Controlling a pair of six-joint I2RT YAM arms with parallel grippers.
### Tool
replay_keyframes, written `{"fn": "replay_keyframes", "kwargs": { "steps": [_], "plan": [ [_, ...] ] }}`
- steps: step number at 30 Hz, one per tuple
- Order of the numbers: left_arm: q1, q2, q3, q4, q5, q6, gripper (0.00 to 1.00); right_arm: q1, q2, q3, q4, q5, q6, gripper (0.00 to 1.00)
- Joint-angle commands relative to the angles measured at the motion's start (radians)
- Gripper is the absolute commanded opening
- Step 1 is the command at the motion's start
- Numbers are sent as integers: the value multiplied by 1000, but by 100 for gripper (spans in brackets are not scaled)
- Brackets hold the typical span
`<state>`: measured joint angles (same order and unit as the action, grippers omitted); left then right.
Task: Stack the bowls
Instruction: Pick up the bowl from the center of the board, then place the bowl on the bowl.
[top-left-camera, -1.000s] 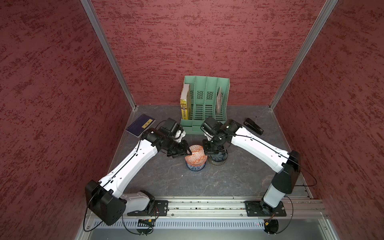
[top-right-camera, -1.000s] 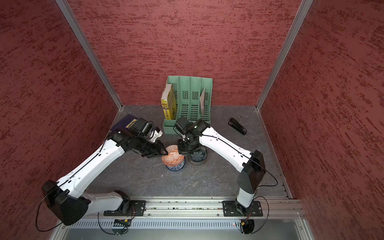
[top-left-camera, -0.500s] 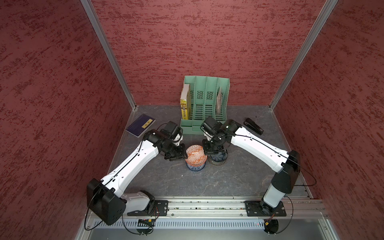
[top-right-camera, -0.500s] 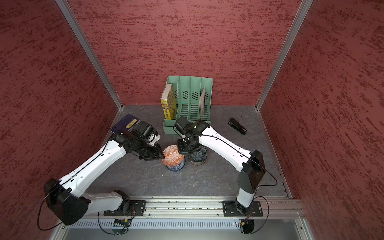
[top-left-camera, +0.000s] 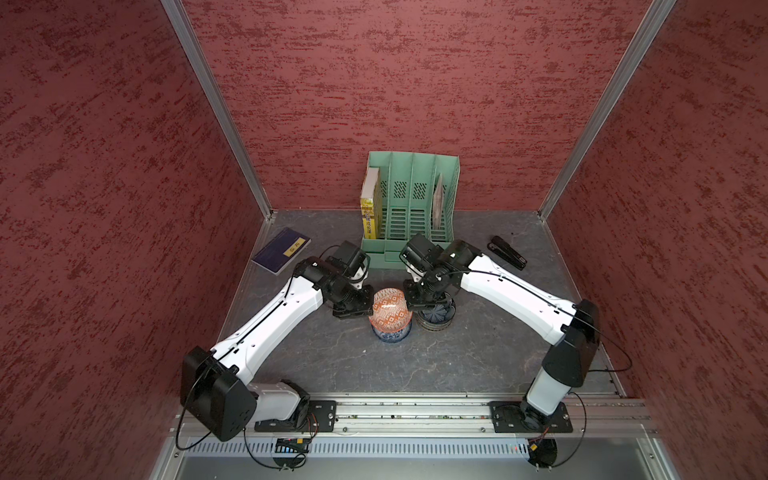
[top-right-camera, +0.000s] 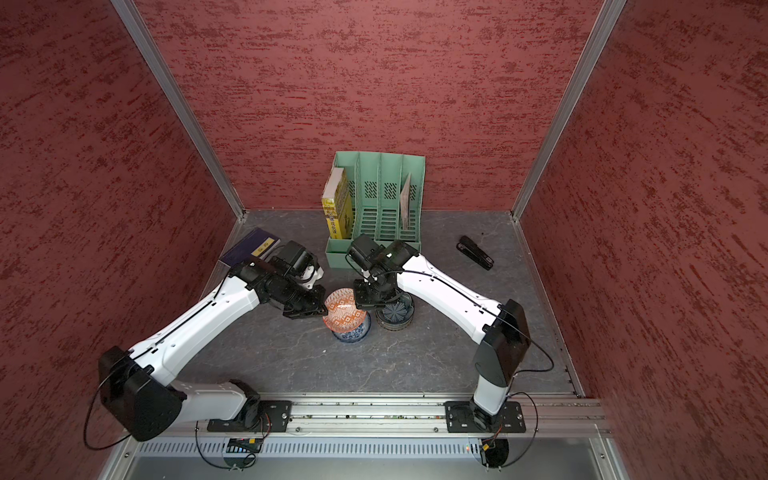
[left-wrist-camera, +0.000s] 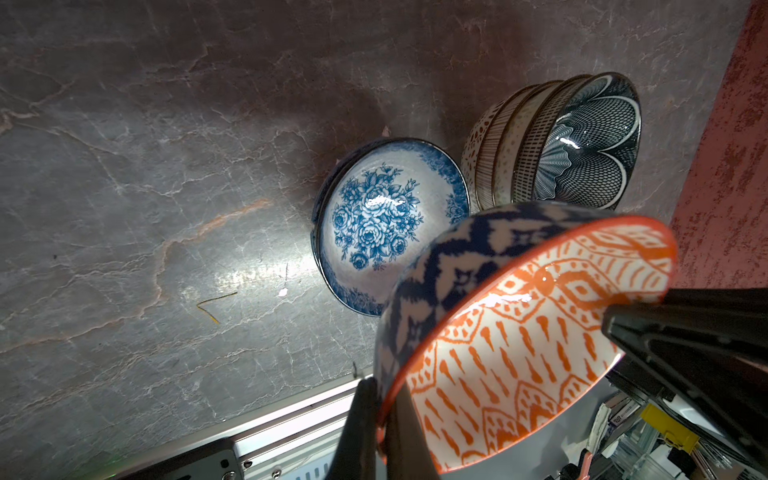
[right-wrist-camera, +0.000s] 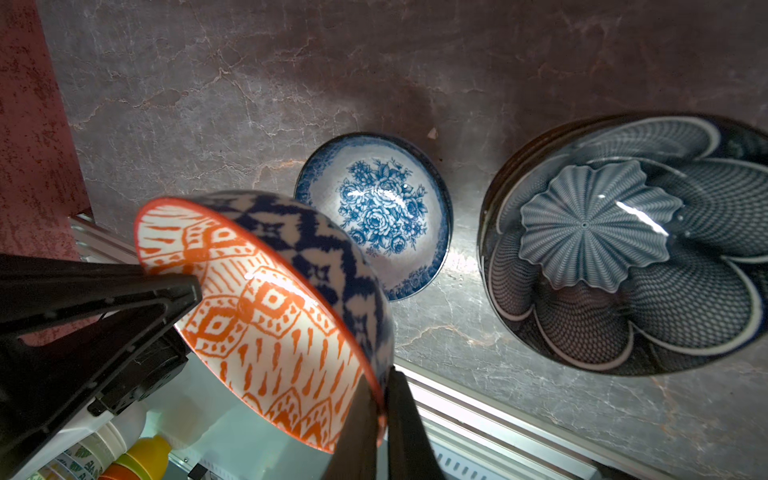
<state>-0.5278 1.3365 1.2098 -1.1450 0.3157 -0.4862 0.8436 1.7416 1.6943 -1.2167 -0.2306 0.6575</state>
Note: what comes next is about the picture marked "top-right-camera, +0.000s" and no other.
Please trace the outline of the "dark flower pattern bowl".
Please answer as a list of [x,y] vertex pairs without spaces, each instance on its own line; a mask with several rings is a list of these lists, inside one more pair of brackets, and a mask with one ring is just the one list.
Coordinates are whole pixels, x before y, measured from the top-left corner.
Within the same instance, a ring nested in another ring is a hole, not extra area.
[[376,320],[381,319],[390,323],[411,321],[415,312],[415,306],[410,294],[402,293],[394,302],[385,305],[375,311]]

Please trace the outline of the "orange patterned bowl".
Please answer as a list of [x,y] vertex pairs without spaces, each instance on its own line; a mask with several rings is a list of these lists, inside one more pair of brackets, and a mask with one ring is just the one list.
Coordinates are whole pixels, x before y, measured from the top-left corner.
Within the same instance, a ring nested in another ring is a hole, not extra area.
[[352,288],[331,292],[325,300],[325,307],[327,314],[323,317],[323,322],[333,333],[352,332],[361,326],[366,318],[366,312],[356,306]]

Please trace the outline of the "blue white rim bowl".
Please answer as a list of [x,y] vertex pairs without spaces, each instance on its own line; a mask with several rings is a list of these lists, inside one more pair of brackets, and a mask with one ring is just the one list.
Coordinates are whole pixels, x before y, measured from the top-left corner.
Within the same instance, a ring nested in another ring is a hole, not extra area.
[[371,316],[369,313],[366,313],[363,321],[355,329],[344,333],[333,331],[332,334],[340,342],[351,344],[362,341],[368,335],[370,329]]

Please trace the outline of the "white green triangle bowl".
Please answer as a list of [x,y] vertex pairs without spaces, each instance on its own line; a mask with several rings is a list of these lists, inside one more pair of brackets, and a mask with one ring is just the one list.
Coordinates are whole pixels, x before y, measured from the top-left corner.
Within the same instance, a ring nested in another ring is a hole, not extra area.
[[390,322],[386,322],[384,320],[378,319],[377,324],[381,328],[387,331],[401,331],[407,328],[411,324],[411,321],[401,322],[401,323],[390,323]]

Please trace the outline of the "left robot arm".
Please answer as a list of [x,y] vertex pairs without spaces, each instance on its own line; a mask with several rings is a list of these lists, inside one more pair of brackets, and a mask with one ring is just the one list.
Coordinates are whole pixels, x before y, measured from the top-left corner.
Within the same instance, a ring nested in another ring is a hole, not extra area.
[[325,290],[318,283],[322,276],[315,260],[251,258],[237,264],[218,287],[160,331],[128,350],[107,350],[99,359],[92,401],[139,442],[192,421],[221,421],[237,432],[256,430],[261,414],[254,388],[241,380],[184,383],[178,376],[206,345],[259,306],[279,305],[289,319],[326,315]]

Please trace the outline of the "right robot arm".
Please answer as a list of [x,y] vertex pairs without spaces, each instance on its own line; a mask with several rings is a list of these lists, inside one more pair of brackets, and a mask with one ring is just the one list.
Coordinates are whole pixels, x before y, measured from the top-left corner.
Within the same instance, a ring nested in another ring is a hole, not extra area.
[[480,295],[436,268],[404,241],[383,246],[363,234],[353,240],[345,261],[359,275],[353,294],[358,309],[379,325],[397,331],[409,326],[415,297],[453,321],[477,344],[472,364],[478,382],[467,413],[473,427],[490,432],[502,424],[501,412],[530,347],[548,360],[540,373],[554,369],[552,356],[532,339],[526,314],[514,300],[505,303]]

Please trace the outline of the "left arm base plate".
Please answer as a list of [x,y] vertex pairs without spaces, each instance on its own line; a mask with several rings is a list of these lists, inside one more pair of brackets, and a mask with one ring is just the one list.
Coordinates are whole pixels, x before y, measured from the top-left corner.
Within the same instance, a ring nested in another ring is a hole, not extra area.
[[287,400],[248,400],[230,420],[209,420],[208,432],[284,433],[290,420],[292,402]]

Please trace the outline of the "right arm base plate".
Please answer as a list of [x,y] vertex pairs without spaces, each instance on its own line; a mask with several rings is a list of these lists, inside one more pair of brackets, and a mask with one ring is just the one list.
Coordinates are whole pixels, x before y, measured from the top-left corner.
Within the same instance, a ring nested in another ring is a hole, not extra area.
[[519,402],[506,401],[499,412],[489,415],[470,401],[444,403],[449,433],[525,433],[526,423]]

